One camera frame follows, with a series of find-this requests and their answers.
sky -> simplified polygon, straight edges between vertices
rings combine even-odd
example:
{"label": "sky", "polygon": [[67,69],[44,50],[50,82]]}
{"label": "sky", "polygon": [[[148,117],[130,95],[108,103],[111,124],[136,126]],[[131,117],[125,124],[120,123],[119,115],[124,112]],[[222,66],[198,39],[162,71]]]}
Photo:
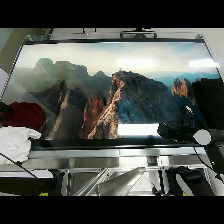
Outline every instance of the sky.
{"label": "sky", "polygon": [[215,68],[191,68],[190,61],[211,59],[203,43],[192,42],[116,42],[59,43],[25,45],[16,67],[34,68],[40,58],[84,65],[94,75],[103,71],[111,76],[121,70],[146,75],[153,72],[210,72]]}

landscape image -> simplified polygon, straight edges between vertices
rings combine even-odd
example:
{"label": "landscape image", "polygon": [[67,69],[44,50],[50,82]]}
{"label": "landscape image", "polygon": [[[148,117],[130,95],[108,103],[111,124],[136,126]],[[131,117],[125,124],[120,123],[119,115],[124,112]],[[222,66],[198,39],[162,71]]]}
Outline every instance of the landscape image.
{"label": "landscape image", "polygon": [[37,103],[46,140],[116,139],[118,124],[181,122],[186,106],[203,127],[192,90],[216,68],[203,43],[114,42],[25,45],[3,95]]}

dark red garment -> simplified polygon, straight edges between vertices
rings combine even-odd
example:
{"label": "dark red garment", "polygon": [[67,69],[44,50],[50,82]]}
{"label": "dark red garment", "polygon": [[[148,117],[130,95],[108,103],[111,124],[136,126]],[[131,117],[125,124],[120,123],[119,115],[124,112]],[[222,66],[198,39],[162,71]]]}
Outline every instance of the dark red garment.
{"label": "dark red garment", "polygon": [[12,111],[0,114],[0,123],[3,126],[26,127],[40,131],[45,119],[43,110],[39,105],[14,102],[9,106]]}

cable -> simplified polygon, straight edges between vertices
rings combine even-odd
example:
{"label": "cable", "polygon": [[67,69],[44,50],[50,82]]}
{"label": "cable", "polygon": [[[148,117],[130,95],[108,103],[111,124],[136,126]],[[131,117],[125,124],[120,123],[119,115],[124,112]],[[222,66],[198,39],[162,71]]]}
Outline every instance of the cable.
{"label": "cable", "polygon": [[20,167],[21,169],[25,170],[27,173],[29,173],[31,176],[33,176],[34,178],[38,178],[36,175],[34,175],[33,173],[31,173],[29,170],[27,170],[26,168],[24,168],[21,164],[19,164],[20,162],[15,162],[12,159],[10,159],[9,157],[7,157],[6,155],[0,153],[1,156],[5,157],[6,159],[8,159],[10,162],[14,163],[16,166]]}
{"label": "cable", "polygon": [[[213,172],[215,172],[215,170],[214,170],[212,167],[210,167],[209,165],[207,165],[207,164],[201,159],[201,157],[198,155],[198,153],[197,153],[197,151],[196,151],[194,145],[193,145],[193,148],[194,148],[194,151],[195,151],[195,153],[196,153],[198,159],[201,161],[201,163],[203,163],[206,167],[208,167],[210,170],[212,170]],[[220,174],[217,173],[217,172],[215,172],[215,173],[216,173],[215,178],[218,179],[218,180],[220,180],[220,181],[224,184],[224,181],[223,181],[222,177],[220,176]]]}

white cloth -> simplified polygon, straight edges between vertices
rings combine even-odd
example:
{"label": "white cloth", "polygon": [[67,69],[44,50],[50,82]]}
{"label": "white cloth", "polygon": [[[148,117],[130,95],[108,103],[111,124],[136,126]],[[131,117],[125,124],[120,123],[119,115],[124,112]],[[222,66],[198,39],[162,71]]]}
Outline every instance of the white cloth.
{"label": "white cloth", "polygon": [[[39,139],[41,133],[25,127],[0,128],[0,152],[15,162],[28,160],[31,148],[29,137]],[[12,163],[0,155],[0,165],[2,164]]]}

